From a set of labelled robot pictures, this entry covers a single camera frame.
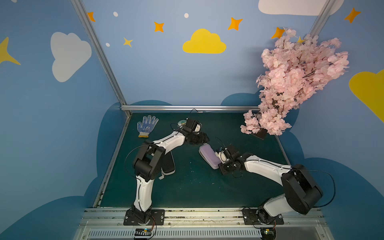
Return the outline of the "black grey zippered umbrella case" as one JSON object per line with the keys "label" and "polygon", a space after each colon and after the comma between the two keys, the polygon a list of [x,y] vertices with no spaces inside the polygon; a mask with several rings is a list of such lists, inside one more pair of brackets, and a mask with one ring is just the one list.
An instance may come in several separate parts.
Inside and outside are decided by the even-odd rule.
{"label": "black grey zippered umbrella case", "polygon": [[174,174],[175,171],[176,171],[175,160],[174,160],[173,153],[170,151],[165,155],[163,166],[161,167],[161,176],[159,177],[159,180],[164,179],[165,176]]}

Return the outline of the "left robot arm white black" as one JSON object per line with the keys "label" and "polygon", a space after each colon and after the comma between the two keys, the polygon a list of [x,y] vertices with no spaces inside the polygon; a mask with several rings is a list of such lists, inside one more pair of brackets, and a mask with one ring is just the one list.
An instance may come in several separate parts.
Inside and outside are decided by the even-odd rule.
{"label": "left robot arm white black", "polygon": [[151,211],[154,180],[166,162],[172,160],[171,151],[184,143],[200,145],[209,140],[205,133],[192,132],[184,135],[173,132],[160,140],[144,141],[133,163],[137,179],[136,199],[132,207],[135,214],[145,216]]}

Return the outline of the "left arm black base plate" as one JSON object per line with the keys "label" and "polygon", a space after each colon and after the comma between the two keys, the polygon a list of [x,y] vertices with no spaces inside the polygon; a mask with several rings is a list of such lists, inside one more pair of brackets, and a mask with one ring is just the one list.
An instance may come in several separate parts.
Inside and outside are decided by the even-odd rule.
{"label": "left arm black base plate", "polygon": [[165,210],[147,210],[142,212],[138,209],[129,209],[124,217],[124,226],[162,226],[165,220]]}

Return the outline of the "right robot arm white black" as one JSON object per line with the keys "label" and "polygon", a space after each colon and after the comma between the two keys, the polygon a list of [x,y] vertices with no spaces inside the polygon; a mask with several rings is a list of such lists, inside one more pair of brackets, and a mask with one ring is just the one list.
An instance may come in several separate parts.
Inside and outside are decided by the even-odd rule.
{"label": "right robot arm white black", "polygon": [[306,215],[324,195],[310,171],[303,165],[282,165],[249,153],[230,155],[221,151],[215,155],[221,160],[219,168],[222,174],[243,169],[283,187],[282,195],[266,200],[257,209],[259,221],[265,224],[287,212],[295,211]]}

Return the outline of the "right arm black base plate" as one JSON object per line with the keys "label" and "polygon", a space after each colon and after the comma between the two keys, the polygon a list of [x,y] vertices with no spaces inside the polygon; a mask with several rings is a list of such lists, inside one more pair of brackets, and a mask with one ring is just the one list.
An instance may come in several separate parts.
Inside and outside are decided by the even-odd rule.
{"label": "right arm black base plate", "polygon": [[284,220],[282,215],[271,217],[264,210],[243,208],[241,210],[245,225],[283,225]]}

